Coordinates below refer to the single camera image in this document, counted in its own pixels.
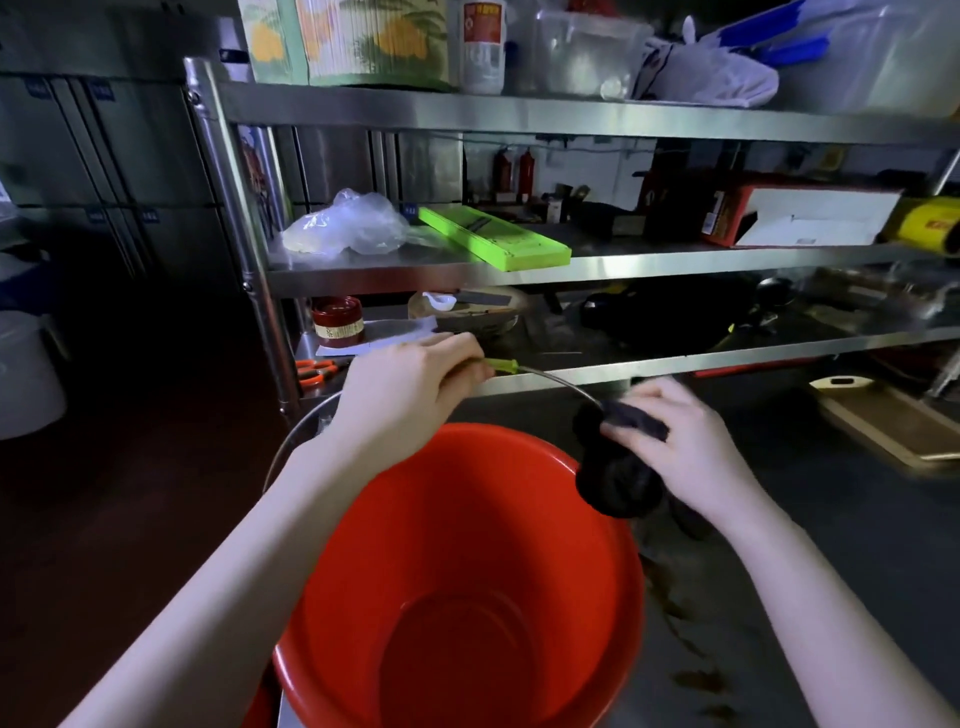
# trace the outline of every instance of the red plastic bucket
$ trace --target red plastic bucket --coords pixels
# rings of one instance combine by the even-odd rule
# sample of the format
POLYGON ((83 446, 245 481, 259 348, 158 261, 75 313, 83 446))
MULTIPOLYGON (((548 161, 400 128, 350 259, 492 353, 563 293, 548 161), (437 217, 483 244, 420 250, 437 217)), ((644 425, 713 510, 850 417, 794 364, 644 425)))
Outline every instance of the red plastic bucket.
POLYGON ((326 545, 274 663, 307 728, 580 728, 639 649, 627 523, 530 435, 445 425, 326 545))

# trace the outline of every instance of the red bottle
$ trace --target red bottle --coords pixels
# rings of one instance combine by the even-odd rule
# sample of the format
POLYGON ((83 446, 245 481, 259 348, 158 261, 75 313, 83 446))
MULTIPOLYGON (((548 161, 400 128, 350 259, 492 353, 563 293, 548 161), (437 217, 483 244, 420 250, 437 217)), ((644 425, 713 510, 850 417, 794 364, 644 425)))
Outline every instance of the red bottle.
POLYGON ((523 153, 523 157, 520 158, 520 181, 517 185, 520 196, 520 201, 526 203, 530 199, 530 196, 534 193, 534 163, 536 160, 534 156, 530 154, 529 147, 527 151, 523 153))
POLYGON ((507 149, 503 148, 493 158, 493 192, 510 192, 510 182, 514 166, 507 159, 507 149))

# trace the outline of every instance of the white plastic bag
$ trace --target white plastic bag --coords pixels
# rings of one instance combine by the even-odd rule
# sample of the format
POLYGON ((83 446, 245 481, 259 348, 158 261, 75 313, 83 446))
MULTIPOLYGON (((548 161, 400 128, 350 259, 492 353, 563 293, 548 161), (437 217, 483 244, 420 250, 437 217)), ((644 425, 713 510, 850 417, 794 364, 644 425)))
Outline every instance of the white plastic bag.
POLYGON ((694 42, 694 37, 688 17, 683 43, 647 40, 651 52, 640 70, 637 99, 749 109, 776 95, 780 76, 775 69, 725 48, 694 42))
POLYGON ((294 253, 334 257, 352 248, 362 255, 383 255, 403 245, 409 231, 410 223, 383 195, 342 189, 333 205, 303 215, 281 234, 281 240, 294 253))

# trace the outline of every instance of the black cloth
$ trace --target black cloth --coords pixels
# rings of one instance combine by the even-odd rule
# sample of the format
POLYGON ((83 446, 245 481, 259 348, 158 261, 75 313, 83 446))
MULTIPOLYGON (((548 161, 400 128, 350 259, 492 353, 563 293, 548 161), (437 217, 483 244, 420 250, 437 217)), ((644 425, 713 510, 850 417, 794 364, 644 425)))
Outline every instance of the black cloth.
POLYGON ((712 530, 693 509, 666 493, 663 480, 630 450, 600 432, 606 422, 634 427, 665 441, 670 429, 660 420, 622 401, 601 402, 603 409, 584 404, 573 419, 573 432, 584 446, 584 458, 577 471, 577 492, 592 508, 618 519, 642 518, 656 508, 664 495, 670 513, 680 529, 691 538, 702 539, 712 530))

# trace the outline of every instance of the scissors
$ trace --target scissors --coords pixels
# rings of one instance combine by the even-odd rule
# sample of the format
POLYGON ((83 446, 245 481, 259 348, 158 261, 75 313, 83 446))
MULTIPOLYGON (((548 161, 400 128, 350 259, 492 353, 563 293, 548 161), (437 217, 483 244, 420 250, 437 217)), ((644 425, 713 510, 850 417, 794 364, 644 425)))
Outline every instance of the scissors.
POLYGON ((300 380, 300 386, 303 389, 312 387, 322 387, 324 382, 340 371, 333 359, 298 359, 297 379, 300 380))

